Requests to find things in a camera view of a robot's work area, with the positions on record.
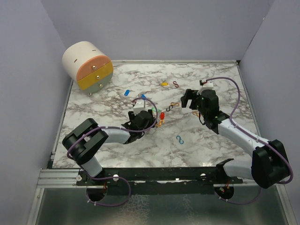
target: wall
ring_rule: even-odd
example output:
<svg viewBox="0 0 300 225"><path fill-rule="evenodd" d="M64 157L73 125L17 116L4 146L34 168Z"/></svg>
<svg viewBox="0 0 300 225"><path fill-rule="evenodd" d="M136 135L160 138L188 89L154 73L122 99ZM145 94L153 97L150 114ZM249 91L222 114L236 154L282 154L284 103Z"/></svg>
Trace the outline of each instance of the wall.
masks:
<svg viewBox="0 0 300 225"><path fill-rule="evenodd" d="M285 145L295 173L286 189L300 224L299 0L275 0L240 68L262 135Z"/></svg>
<svg viewBox="0 0 300 225"><path fill-rule="evenodd" d="M70 80L65 47L38 0L2 0L0 31L0 223L23 225Z"/></svg>
<svg viewBox="0 0 300 225"><path fill-rule="evenodd" d="M41 0L66 47L113 60L240 60L274 0Z"/></svg>

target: gray backdrop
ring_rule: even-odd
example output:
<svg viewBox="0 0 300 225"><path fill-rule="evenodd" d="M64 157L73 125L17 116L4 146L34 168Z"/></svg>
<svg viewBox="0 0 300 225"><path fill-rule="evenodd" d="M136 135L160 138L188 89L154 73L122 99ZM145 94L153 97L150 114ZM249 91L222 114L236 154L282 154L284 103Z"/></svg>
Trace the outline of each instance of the gray backdrop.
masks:
<svg viewBox="0 0 300 225"><path fill-rule="evenodd" d="M41 0L66 47L113 60L240 60L274 0Z"/></svg>
<svg viewBox="0 0 300 225"><path fill-rule="evenodd" d="M276 0L241 62L262 135L281 140L293 167L286 185L300 223L300 1Z"/></svg>
<svg viewBox="0 0 300 225"><path fill-rule="evenodd" d="M0 224L23 225L57 132L65 47L38 0L0 3Z"/></svg>

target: blue object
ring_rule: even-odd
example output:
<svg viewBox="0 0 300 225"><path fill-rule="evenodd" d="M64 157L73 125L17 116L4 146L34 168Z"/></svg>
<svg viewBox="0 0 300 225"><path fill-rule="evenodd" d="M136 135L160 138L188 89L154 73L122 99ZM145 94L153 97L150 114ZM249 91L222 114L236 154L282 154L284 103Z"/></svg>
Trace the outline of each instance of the blue object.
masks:
<svg viewBox="0 0 300 225"><path fill-rule="evenodd" d="M184 141L181 139L181 137L179 135L176 136L176 139L179 140L179 144L183 144L184 143Z"/></svg>
<svg viewBox="0 0 300 225"><path fill-rule="evenodd" d="M127 96L129 94L129 92L130 92L130 90L126 90L124 95Z"/></svg>

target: blue hook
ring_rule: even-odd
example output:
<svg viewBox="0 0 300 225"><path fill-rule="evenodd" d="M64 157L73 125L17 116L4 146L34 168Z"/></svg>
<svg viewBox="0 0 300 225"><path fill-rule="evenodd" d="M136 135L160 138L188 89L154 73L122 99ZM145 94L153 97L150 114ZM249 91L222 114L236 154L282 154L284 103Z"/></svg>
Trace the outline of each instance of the blue hook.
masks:
<svg viewBox="0 0 300 225"><path fill-rule="evenodd" d="M181 139L181 137L179 135L176 136L176 139L179 140L179 144L183 144L184 143L184 141Z"/></svg>

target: gray floor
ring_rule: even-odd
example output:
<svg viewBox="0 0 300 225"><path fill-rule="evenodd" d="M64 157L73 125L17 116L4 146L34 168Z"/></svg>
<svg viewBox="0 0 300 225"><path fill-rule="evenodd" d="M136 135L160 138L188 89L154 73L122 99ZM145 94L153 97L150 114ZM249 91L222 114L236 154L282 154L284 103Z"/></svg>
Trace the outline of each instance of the gray floor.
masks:
<svg viewBox="0 0 300 225"><path fill-rule="evenodd" d="M236 187L233 200L256 196L258 187ZM106 203L116 199L106 199ZM276 187L250 205L225 203L215 195L134 195L124 206L87 203L85 189L46 189L38 225L285 225Z"/></svg>

